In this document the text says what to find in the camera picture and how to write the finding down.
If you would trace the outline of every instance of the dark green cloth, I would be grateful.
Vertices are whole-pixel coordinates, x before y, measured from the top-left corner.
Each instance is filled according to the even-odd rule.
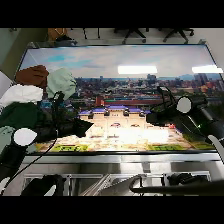
[[[2,110],[0,127],[10,126],[15,129],[33,129],[37,122],[43,119],[43,112],[34,103],[15,102]]]

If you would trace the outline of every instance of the skyline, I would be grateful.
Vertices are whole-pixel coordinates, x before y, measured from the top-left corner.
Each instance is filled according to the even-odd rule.
[[[42,64],[49,72],[68,68],[74,77],[145,78],[119,75],[119,65],[153,65],[160,77],[194,75],[192,67],[214,65],[204,45],[121,45],[29,49],[20,70]]]

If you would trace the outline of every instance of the light green cloth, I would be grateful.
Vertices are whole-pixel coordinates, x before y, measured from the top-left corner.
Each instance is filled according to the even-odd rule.
[[[75,93],[76,81],[68,69],[60,68],[49,73],[46,90],[48,98],[53,98],[56,92],[62,91],[65,94],[64,100],[67,100]]]
[[[0,128],[0,153],[2,152],[2,150],[4,149],[6,145],[10,144],[11,136],[14,130],[15,130],[14,128],[9,126]],[[32,152],[36,152],[36,151],[37,151],[37,148],[34,144],[30,145],[26,150],[28,154]]]

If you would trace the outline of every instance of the white circle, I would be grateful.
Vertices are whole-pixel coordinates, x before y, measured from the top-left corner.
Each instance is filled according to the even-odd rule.
[[[179,110],[181,113],[188,113],[191,110],[191,101],[187,97],[182,97],[179,99],[177,103],[177,110]]]
[[[37,133],[28,128],[21,128],[14,133],[14,141],[20,146],[31,144],[36,137]]]

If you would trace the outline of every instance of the white cloth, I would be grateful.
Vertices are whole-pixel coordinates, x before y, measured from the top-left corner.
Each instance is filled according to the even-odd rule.
[[[36,86],[22,86],[20,84],[10,87],[0,99],[0,105],[7,107],[11,103],[36,103],[41,101],[43,89]]]

